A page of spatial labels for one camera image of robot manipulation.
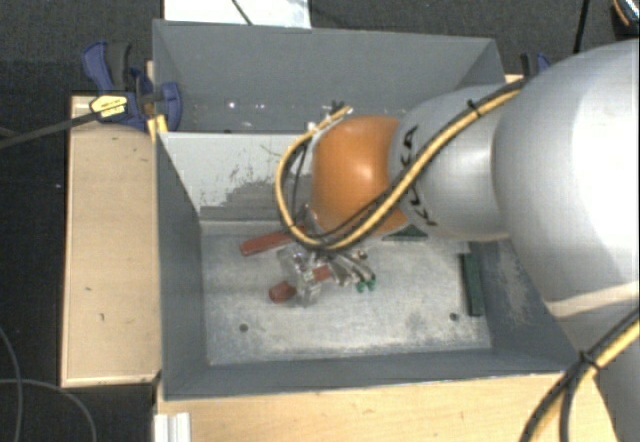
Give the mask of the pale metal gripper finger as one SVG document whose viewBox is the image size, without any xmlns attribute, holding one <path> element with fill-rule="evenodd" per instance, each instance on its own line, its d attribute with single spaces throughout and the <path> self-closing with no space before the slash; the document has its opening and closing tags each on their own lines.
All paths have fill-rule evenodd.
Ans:
<svg viewBox="0 0 640 442">
<path fill-rule="evenodd" d="M 310 307 L 317 303 L 322 284 L 316 280 L 299 277 L 296 283 L 296 301 L 301 307 Z"/>
<path fill-rule="evenodd" d="M 300 249 L 280 249 L 276 258 L 288 278 L 298 282 L 311 281 L 311 254 Z"/>
</svg>

